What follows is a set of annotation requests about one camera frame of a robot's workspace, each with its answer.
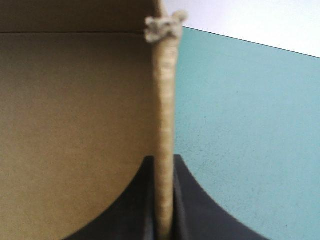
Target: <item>turquoise surface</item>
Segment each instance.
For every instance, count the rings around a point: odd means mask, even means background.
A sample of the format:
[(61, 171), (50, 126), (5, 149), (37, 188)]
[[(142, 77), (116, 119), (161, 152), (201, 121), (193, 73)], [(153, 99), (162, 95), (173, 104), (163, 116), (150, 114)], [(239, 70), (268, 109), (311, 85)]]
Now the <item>turquoise surface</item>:
[(271, 240), (320, 239), (320, 58), (185, 28), (175, 142), (239, 221)]

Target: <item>white wall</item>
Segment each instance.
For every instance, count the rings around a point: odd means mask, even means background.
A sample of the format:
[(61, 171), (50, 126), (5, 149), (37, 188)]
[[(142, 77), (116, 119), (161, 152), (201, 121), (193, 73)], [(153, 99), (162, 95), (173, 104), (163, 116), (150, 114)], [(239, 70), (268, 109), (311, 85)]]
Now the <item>white wall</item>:
[(164, 0), (186, 27), (320, 57), (320, 0)]

